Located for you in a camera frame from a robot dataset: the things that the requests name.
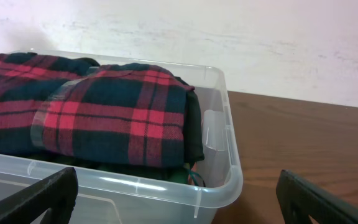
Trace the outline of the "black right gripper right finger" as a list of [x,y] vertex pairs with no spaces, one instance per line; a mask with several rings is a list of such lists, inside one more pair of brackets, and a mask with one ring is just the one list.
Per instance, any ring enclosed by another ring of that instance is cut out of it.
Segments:
[[276,196],[286,224],[358,224],[358,208],[289,170],[282,170]]

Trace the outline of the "clear plastic storage bin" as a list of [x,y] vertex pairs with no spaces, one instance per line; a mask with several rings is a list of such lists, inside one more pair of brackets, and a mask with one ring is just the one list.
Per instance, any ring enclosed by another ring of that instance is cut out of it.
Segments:
[[66,168],[78,177],[71,223],[211,223],[216,211],[242,191],[231,109],[224,74],[215,67],[160,62],[193,85],[201,107],[205,159],[189,184],[142,177],[69,157],[0,154],[0,200]]

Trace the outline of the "dark green shirt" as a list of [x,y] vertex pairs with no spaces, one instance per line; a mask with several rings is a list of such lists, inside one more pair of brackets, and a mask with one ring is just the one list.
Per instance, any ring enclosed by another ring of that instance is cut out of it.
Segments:
[[183,167],[171,168],[102,164],[97,166],[97,170],[206,187],[205,181],[195,171],[195,167],[195,164],[185,164]]

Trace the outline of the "red navy plaid shirt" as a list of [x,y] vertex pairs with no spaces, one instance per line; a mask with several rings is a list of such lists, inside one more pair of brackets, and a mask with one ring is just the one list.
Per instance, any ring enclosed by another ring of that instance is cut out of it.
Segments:
[[182,166],[192,90],[156,65],[0,54],[0,153]]

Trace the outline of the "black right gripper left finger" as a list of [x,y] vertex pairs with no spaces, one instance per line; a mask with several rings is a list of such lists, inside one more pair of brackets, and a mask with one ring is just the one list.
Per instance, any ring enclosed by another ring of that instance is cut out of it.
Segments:
[[76,205],[78,178],[73,167],[66,167],[0,200],[0,223],[67,224]]

